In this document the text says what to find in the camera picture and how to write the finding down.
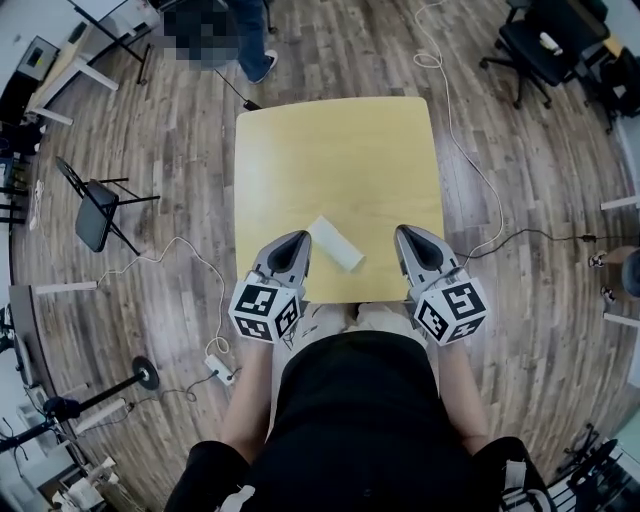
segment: sneaker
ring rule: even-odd
[[[611,288],[607,288],[603,286],[600,288],[600,295],[607,304],[615,304],[616,298],[613,296],[613,290]]]
[[[275,50],[267,50],[266,52],[264,52],[264,54],[269,57],[269,59],[271,60],[271,65],[269,66],[269,69],[267,69],[267,72],[264,74],[264,76],[262,78],[260,78],[259,80],[256,80],[255,82],[249,80],[249,82],[251,82],[252,84],[259,84],[260,82],[262,82],[265,78],[267,78],[267,75],[269,74],[269,72],[276,67],[276,64],[278,63],[278,52],[276,52]]]
[[[600,251],[600,252],[595,253],[593,256],[591,256],[591,257],[589,258],[589,266],[590,266],[591,268],[594,268],[594,267],[597,267],[597,268],[604,267],[604,261],[602,261],[602,258],[603,258],[604,256],[606,256],[606,255],[607,255],[607,253],[606,253],[605,251]]]

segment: white table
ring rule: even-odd
[[[115,11],[127,0],[69,0],[72,4],[80,7],[92,18],[100,21]]]
[[[94,28],[88,26],[80,39],[73,44],[67,43],[62,50],[60,50],[58,58],[49,71],[47,78],[31,96],[31,99],[27,104],[27,112],[34,112],[35,114],[47,117],[53,121],[71,126],[73,124],[73,119],[53,112],[45,108],[45,105],[49,103],[49,101],[51,101],[51,99],[79,71],[93,78],[105,87],[108,87],[112,91],[118,90],[120,86],[110,78],[89,66],[86,57],[83,55],[83,48],[91,37],[93,31]]]

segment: tripod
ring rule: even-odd
[[[133,370],[132,377],[90,398],[86,402],[79,403],[59,396],[50,398],[43,406],[45,420],[40,425],[36,425],[25,432],[0,440],[0,453],[17,448],[21,444],[44,434],[58,423],[79,417],[87,409],[98,405],[129,386],[139,383],[143,388],[150,391],[158,389],[160,378],[151,361],[146,357],[138,356],[134,358],[131,367]]]

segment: office chair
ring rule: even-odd
[[[507,3],[509,4],[507,23],[511,23],[520,9],[528,9],[531,7],[533,0],[507,0]],[[604,23],[604,20],[607,19],[609,8],[602,0],[580,0],[580,3],[584,5],[598,21]]]
[[[613,121],[619,116],[640,115],[640,61],[628,48],[623,48],[616,60],[603,62],[600,80],[590,78],[588,83],[595,92],[595,101],[600,102],[607,113],[607,135],[613,131]]]
[[[540,34],[546,32],[562,48],[554,55],[540,43]],[[551,108],[551,97],[542,84],[552,87],[568,82],[576,75],[574,68],[582,52],[609,37],[606,25],[578,0],[534,0],[524,19],[500,27],[500,38],[495,47],[503,49],[510,59],[483,57],[480,67],[489,63],[506,66],[518,73],[516,109],[522,106],[525,81],[530,81],[545,97],[543,105]]]

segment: wooden table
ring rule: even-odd
[[[76,75],[78,71],[93,78],[112,91],[118,90],[119,85],[116,82],[89,66],[87,60],[81,55],[82,50],[91,37],[92,32],[93,27],[88,26],[82,36],[80,36],[75,43],[67,43],[62,50],[60,50],[58,58],[53,63],[53,66],[49,70],[44,82],[40,84],[31,96],[31,99],[27,104],[27,112],[34,112],[54,121],[71,126],[73,124],[73,119],[52,112],[44,107],[49,101],[51,101],[53,96],[55,96],[60,89],[62,89],[62,87],[64,87],[65,84]]]
[[[394,247],[399,224],[443,236],[438,165],[426,102],[356,98],[299,103],[238,117],[238,276],[275,238],[324,215],[364,255],[347,273],[313,247],[305,299],[395,301],[408,285]]]

